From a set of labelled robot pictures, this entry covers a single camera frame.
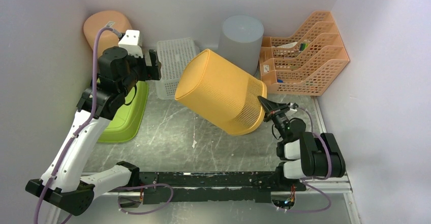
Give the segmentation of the orange plastic bucket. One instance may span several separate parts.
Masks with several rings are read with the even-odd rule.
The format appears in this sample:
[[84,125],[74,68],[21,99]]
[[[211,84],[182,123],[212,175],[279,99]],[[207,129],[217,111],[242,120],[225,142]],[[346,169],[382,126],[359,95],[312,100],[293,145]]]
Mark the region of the orange plastic bucket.
[[[98,31],[103,27],[111,27],[120,33],[125,33],[127,30],[132,29],[128,18],[121,12],[107,10],[95,13],[88,17],[83,25],[83,33],[91,49],[94,48]],[[118,42],[117,35],[111,31],[103,31],[98,43],[98,57],[102,55],[104,50],[117,46]]]

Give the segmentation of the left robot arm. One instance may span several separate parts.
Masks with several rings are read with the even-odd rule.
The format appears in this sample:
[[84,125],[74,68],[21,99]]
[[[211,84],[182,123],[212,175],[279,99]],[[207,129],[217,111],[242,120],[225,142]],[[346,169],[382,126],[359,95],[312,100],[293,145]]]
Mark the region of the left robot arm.
[[139,168],[119,162],[91,176],[82,176],[83,168],[99,137],[126,105],[126,97],[137,90],[140,81],[159,80],[157,53],[138,54],[114,46],[98,58],[97,75],[77,104],[69,135],[48,170],[28,181],[25,189],[59,209],[79,216],[100,195],[124,187],[135,191],[141,184]]

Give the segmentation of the green plastic tub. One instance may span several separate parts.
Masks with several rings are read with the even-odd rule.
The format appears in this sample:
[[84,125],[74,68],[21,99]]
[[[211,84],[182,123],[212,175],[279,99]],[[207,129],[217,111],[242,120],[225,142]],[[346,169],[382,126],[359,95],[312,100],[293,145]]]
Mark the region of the green plastic tub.
[[121,106],[115,117],[103,131],[100,143],[124,143],[132,140],[138,133],[148,98],[148,84],[140,81],[137,91],[126,96],[126,104]]

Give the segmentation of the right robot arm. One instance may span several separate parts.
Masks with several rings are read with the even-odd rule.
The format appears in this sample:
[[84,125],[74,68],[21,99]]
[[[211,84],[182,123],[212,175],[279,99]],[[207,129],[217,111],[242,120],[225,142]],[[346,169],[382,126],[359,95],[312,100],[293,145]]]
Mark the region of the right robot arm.
[[279,190],[287,190],[294,179],[344,177],[346,163],[334,134],[317,134],[313,125],[306,126],[304,120],[291,116],[297,111],[310,116],[306,109],[296,103],[277,103],[262,96],[258,101],[264,110],[264,121],[272,122],[272,131],[278,132],[276,154],[282,163],[274,184]]

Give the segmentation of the white perforated plastic basket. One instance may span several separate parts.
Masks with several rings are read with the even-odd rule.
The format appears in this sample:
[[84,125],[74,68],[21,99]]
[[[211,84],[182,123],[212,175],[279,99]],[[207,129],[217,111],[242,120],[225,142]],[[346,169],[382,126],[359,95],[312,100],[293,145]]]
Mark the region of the white perforated plastic basket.
[[173,100],[188,63],[200,52],[192,38],[158,41],[156,47],[161,78],[155,81],[157,97]]

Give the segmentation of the yellow mesh waste basket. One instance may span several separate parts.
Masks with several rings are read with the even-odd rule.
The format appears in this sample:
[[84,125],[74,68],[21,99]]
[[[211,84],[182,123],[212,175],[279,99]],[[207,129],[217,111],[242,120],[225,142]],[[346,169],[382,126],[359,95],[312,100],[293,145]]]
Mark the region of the yellow mesh waste basket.
[[258,97],[267,97],[264,82],[210,49],[188,63],[174,96],[233,136],[249,134],[262,123],[264,109]]

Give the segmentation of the grey plastic bin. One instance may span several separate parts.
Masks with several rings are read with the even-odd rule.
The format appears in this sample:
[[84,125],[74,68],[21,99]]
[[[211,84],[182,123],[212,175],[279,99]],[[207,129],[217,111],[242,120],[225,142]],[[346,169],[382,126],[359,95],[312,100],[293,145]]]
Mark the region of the grey plastic bin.
[[217,54],[255,76],[263,34],[260,20],[249,15],[230,16],[222,23]]

